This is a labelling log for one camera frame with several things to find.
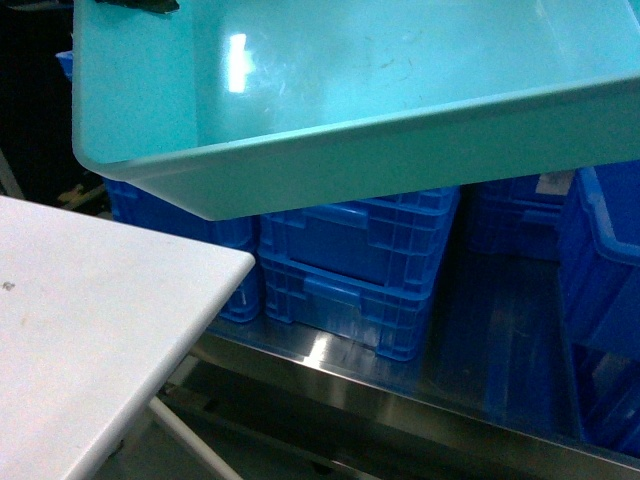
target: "crate handle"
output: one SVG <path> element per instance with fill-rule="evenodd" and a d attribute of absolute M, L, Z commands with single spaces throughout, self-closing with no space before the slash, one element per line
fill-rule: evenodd
<path fill-rule="evenodd" d="M 309 276 L 304 279 L 304 291 L 317 297 L 327 298 L 353 307 L 360 307 L 360 292 L 346 285 L 328 283 L 320 277 Z"/>
<path fill-rule="evenodd" d="M 344 204 L 318 205 L 305 209 L 304 213 L 308 217 L 361 229 L 365 229 L 369 225 L 369 213 L 367 211 Z"/>

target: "white label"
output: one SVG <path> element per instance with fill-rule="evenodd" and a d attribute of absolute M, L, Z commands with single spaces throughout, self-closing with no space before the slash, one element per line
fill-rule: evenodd
<path fill-rule="evenodd" d="M 575 170 L 565 170 L 563 172 L 545 173 L 540 175 L 536 193 L 541 195 L 562 195 L 567 196 L 569 187 L 573 180 Z"/>

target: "dark background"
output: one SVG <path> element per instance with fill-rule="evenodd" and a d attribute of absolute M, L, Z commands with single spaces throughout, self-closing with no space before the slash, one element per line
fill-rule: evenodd
<path fill-rule="evenodd" d="M 72 16 L 0 6 L 0 149 L 25 197 L 48 205 L 100 184 L 73 156 L 71 83 L 55 58 L 71 50 Z"/>

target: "blue plastic crate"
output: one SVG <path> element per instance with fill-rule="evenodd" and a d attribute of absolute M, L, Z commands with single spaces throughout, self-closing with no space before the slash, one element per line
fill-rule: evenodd
<path fill-rule="evenodd" d="M 219 315 L 236 323 L 249 322 L 260 313 L 263 297 L 264 283 L 261 268 L 256 265 L 233 292 Z"/>
<path fill-rule="evenodd" d="M 257 248 L 256 217 L 212 222 L 128 183 L 104 179 L 104 184 L 116 221 L 246 252 L 253 252 Z"/>
<path fill-rule="evenodd" d="M 267 214 L 261 217 L 261 251 L 397 292 L 429 294 L 459 191 L 408 198 L 441 208 L 378 198 Z"/>
<path fill-rule="evenodd" d="M 65 76 L 72 81 L 73 78 L 73 51 L 56 53 L 56 58 L 64 71 Z"/>
<path fill-rule="evenodd" d="M 574 343 L 640 360 L 640 162 L 580 169 L 559 223 Z"/>
<path fill-rule="evenodd" d="M 505 201 L 525 201 L 546 205 L 564 205 L 574 171 L 527 175 L 484 182 L 478 185 L 483 196 Z"/>
<path fill-rule="evenodd" d="M 640 457 L 640 363 L 574 345 L 573 365 L 585 440 Z"/>
<path fill-rule="evenodd" d="M 560 212 L 557 205 L 476 197 L 467 247 L 478 253 L 558 260 L 556 225 Z"/>
<path fill-rule="evenodd" d="M 556 225 L 573 175 L 554 172 L 478 184 L 467 229 L 469 249 L 558 260 Z"/>
<path fill-rule="evenodd" d="M 258 239 L 255 217 L 211 222 L 127 183 L 108 179 L 104 179 L 104 183 L 113 219 L 118 222 L 255 253 Z M 220 316 L 237 323 L 252 320 L 260 312 L 262 290 L 260 267 L 255 266 L 222 308 Z"/>
<path fill-rule="evenodd" d="M 434 188 L 433 190 L 420 190 L 418 192 L 401 193 L 377 197 L 377 200 L 392 203 L 398 207 L 428 208 L 432 210 L 447 210 L 450 208 L 454 197 L 458 195 L 457 187 Z"/>
<path fill-rule="evenodd" d="M 406 293 L 260 251 L 267 315 L 299 322 L 410 360 L 425 342 L 432 294 Z"/>

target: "white table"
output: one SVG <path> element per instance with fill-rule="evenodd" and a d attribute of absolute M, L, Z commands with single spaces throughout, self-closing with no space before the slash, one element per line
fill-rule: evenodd
<path fill-rule="evenodd" d="M 253 264 L 0 196 L 0 478 L 93 474 Z"/>

